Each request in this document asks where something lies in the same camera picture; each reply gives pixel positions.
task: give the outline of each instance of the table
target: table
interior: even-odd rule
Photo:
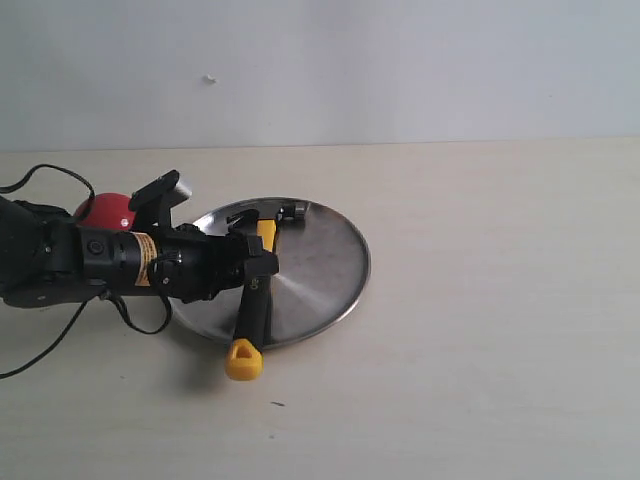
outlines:
[[[194,191],[176,222],[309,198],[372,254],[357,309],[249,383],[209,341],[138,335],[92,302],[0,382],[0,478],[637,478],[639,158],[638,138],[0,154],[3,184],[48,162],[131,193],[176,168]],[[45,171],[19,193],[67,209],[85,195]],[[0,370],[72,310],[3,306]]]

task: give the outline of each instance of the white wall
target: white wall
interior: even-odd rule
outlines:
[[[0,150],[638,134],[639,15],[633,0],[4,0]]]

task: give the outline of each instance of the red ball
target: red ball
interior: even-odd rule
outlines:
[[[80,225],[86,227],[108,228],[110,230],[129,230],[133,224],[134,212],[129,210],[130,198],[120,193],[101,193],[96,195],[89,216]],[[82,212],[86,200],[77,208],[75,215]]]

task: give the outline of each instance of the yellow handle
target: yellow handle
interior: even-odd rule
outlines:
[[[246,338],[233,341],[225,362],[225,372],[231,380],[255,380],[262,373],[262,354]]]
[[[262,247],[270,252],[276,240],[275,220],[259,220],[257,235],[262,237]],[[237,338],[225,359],[225,372],[232,380],[255,380],[264,368],[264,360],[260,351],[246,338]]]

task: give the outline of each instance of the metal plate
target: metal plate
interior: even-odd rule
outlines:
[[[309,205],[304,227],[283,225],[276,253],[280,273],[273,277],[271,338],[265,348],[311,337],[344,318],[356,305],[369,278],[369,248],[358,229],[323,205],[294,198],[259,198],[227,205],[194,222],[209,235],[227,233],[228,216],[248,208],[273,218],[283,202]],[[210,302],[172,300],[176,318],[205,337],[231,343],[242,289],[225,290]]]

